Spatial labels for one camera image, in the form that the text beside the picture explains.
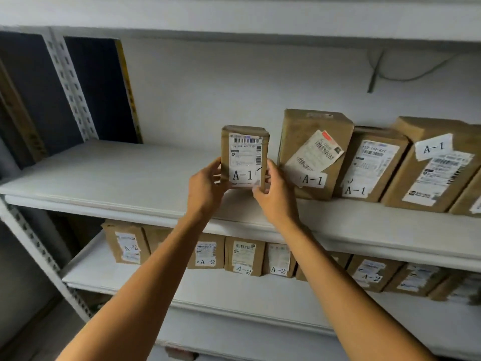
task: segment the person's right hand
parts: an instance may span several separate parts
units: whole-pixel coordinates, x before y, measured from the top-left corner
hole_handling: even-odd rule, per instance
[[[280,230],[288,224],[299,224],[299,212],[293,186],[286,181],[284,173],[274,162],[268,160],[270,188],[265,193],[258,186],[252,191],[264,215],[274,227]]]

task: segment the white label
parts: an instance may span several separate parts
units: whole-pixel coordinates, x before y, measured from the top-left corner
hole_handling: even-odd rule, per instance
[[[256,245],[253,243],[234,241],[232,251],[232,266],[234,272],[244,275],[252,274],[252,266],[254,265],[254,254],[256,253]]]
[[[291,250],[286,244],[268,245],[269,271],[274,275],[287,276],[291,265]]]
[[[382,262],[364,259],[352,278],[362,287],[369,287],[370,283],[377,284],[382,280],[382,276],[378,275],[378,272],[384,268],[386,268],[386,264]]]
[[[363,140],[341,183],[342,195],[367,198],[398,150],[393,144]]]
[[[122,250],[122,259],[127,262],[140,264],[141,249],[139,248],[135,234],[115,232],[115,235]]]
[[[412,272],[406,276],[397,288],[400,290],[412,291],[417,293],[420,288],[423,288],[428,283],[432,275],[439,272],[440,268],[437,266],[428,265],[414,265],[409,264],[408,270]]]
[[[473,214],[479,214],[481,213],[481,196],[478,198],[478,200],[475,201],[471,209],[469,210]]]
[[[433,206],[448,186],[460,175],[474,157],[471,153],[453,151],[431,158],[403,201]]]
[[[480,289],[481,278],[476,274],[471,275],[465,279],[447,299],[456,303],[468,304],[471,302],[472,298],[476,298],[479,295]]]
[[[336,162],[343,153],[328,132],[318,130],[287,161],[284,169],[295,185],[322,189],[327,179],[322,171]]]
[[[214,267],[217,263],[215,252],[217,242],[197,242],[195,247],[195,265],[199,267]]]
[[[424,161],[440,154],[448,154],[453,151],[453,134],[448,133],[421,140],[416,142],[414,147],[418,161]]]
[[[229,134],[229,181],[234,186],[259,185],[262,168],[262,137]]]

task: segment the barcode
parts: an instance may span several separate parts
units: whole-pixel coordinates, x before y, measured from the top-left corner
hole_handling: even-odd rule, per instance
[[[261,139],[259,138],[233,138],[234,143],[260,143]]]
[[[448,164],[449,166],[457,166],[459,165],[459,162],[456,161],[451,161],[451,160],[445,160],[442,158],[433,158],[435,163],[441,163],[441,164]]]
[[[309,167],[309,165],[302,159],[302,157],[297,157],[297,162],[299,162],[301,166],[304,167],[306,170],[313,171],[313,169]]]
[[[262,165],[262,146],[256,147],[256,165]]]
[[[382,157],[384,155],[384,153],[381,153],[381,152],[376,152],[376,151],[368,151],[367,149],[365,149],[363,151],[364,154],[371,154],[373,156],[378,156],[378,157]]]
[[[464,170],[465,167],[466,167],[466,166],[463,165],[463,166],[461,166],[460,168],[458,168],[458,169],[456,170],[456,172],[454,172],[454,175],[451,176],[451,177],[449,178],[449,180],[448,180],[448,185],[451,185],[451,184],[454,182],[454,180],[456,180],[456,178],[460,175],[460,173],[463,172],[463,170]]]
[[[320,140],[316,142],[317,147],[321,150],[321,152],[330,160],[332,161],[334,159],[334,156],[329,153],[329,149],[326,148],[325,145],[321,143]]]

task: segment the cardboard box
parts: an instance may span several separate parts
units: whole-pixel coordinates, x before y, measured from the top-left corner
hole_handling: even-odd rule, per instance
[[[190,256],[187,268],[212,269],[224,268],[225,236],[202,233]]]
[[[394,129],[355,127],[334,196],[377,203],[408,145]]]
[[[266,185],[269,133],[260,127],[227,125],[222,128],[221,180],[233,188]]]
[[[457,120],[406,116],[397,118],[393,127],[414,145],[381,202],[405,209],[446,212],[481,164],[479,129]],[[454,151],[444,153],[450,145]]]
[[[147,238],[147,243],[149,244],[151,253],[153,253],[159,247],[159,245],[172,231],[172,228],[158,227],[155,225],[144,224],[142,227],[145,231],[145,236]]]
[[[452,274],[429,293],[435,301],[478,305],[481,303],[481,274],[451,270]]]
[[[481,170],[474,175],[449,212],[481,218]]]
[[[332,256],[332,258],[339,264],[340,267],[346,268],[347,263],[351,259],[351,256],[349,253],[343,253],[343,252],[334,252],[334,251],[329,251],[329,254]],[[301,280],[301,281],[307,281],[305,278],[305,275],[302,271],[302,268],[300,266],[297,267],[296,271],[296,279]]]
[[[341,113],[287,109],[278,164],[296,196],[330,200],[354,124]]]
[[[447,268],[406,263],[384,291],[425,297],[449,274]]]
[[[380,293],[403,264],[392,259],[353,255],[347,273],[364,290]]]
[[[150,250],[141,224],[107,219],[102,228],[116,262],[140,265],[147,261]]]
[[[292,278],[296,259],[287,244],[266,243],[262,274],[272,274]]]
[[[265,242],[226,237],[224,269],[233,273],[261,276],[265,248]]]

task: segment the person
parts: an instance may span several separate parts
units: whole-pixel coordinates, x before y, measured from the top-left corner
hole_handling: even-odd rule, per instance
[[[117,295],[65,347],[57,361],[147,359],[197,239],[229,188],[228,182],[216,183],[219,165],[220,158],[190,178],[185,215]],[[267,177],[270,188],[262,192],[255,187],[254,198],[289,245],[347,356],[352,361],[435,360],[301,224],[293,188],[270,160]]]

